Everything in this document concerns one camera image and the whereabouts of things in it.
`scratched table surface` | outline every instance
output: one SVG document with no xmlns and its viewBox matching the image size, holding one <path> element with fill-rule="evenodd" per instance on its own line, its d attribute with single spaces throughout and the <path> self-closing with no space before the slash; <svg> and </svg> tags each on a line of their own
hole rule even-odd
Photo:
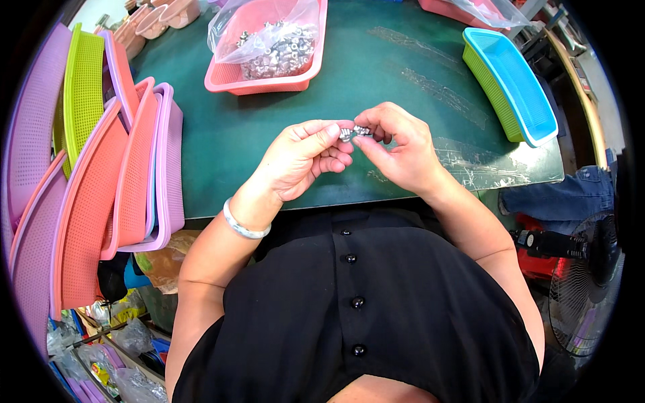
<svg viewBox="0 0 645 403">
<path fill-rule="evenodd" d="M 310 119 L 353 119 L 383 101 L 430 125 L 437 155 L 469 190 L 564 177 L 557 141 L 510 143 L 486 94 L 461 58 L 465 26 L 416 2 L 329 0 L 320 73 L 303 92 L 238 97 L 210 93 L 206 29 L 213 14 L 169 28 L 132 61 L 135 81 L 153 76 L 174 89 L 184 112 L 182 182 L 186 218 L 212 217 L 253 173 L 275 136 Z M 341 174 L 320 176 L 284 208 L 411 197 L 359 151 Z"/>
</svg>

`blue denim clothing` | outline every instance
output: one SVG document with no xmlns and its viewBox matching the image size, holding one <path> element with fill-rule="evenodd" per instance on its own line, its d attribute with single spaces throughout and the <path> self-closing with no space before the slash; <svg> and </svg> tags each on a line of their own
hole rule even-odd
<svg viewBox="0 0 645 403">
<path fill-rule="evenodd" d="M 503 189 L 500 198 L 511 213 L 524 213 L 545 230 L 571 234 L 590 215 L 613 210 L 613 178 L 609 171 L 591 165 L 560 183 L 538 183 Z"/>
</svg>

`bangle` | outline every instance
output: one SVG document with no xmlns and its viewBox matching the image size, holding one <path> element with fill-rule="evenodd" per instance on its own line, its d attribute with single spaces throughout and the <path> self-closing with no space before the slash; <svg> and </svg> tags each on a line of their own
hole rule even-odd
<svg viewBox="0 0 645 403">
<path fill-rule="evenodd" d="M 226 200 L 226 202 L 224 203 L 224 218 L 226 219 L 228 225 L 233 228 L 233 231 L 242 235 L 244 238 L 249 239 L 262 239 L 269 234 L 269 231 L 271 231 L 271 224 L 269 224 L 269 226 L 264 231 L 251 231 L 241 226 L 240 223 L 233 218 L 233 215 L 231 215 L 231 210 L 228 207 L 231 203 L 231 199 L 233 198 L 229 197 L 228 200 Z"/>
</svg>

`blue and green basket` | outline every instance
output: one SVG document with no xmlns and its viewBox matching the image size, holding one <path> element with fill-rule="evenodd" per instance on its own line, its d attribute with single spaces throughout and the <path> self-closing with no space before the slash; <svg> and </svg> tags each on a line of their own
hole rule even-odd
<svg viewBox="0 0 645 403">
<path fill-rule="evenodd" d="M 509 141 L 539 147 L 558 134 L 549 101 L 522 54 L 503 34 L 464 30 L 464 61 L 486 92 Z"/>
</svg>

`black shirt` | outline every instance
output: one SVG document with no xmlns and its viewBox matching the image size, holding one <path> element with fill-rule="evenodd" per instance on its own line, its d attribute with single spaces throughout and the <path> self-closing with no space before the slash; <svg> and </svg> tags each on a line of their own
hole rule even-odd
<svg viewBox="0 0 645 403">
<path fill-rule="evenodd" d="M 363 374 L 442 403 L 517 402 L 539 363 L 517 308 L 410 212 L 307 217 L 263 241 L 174 402 L 326 402 Z"/>
</svg>

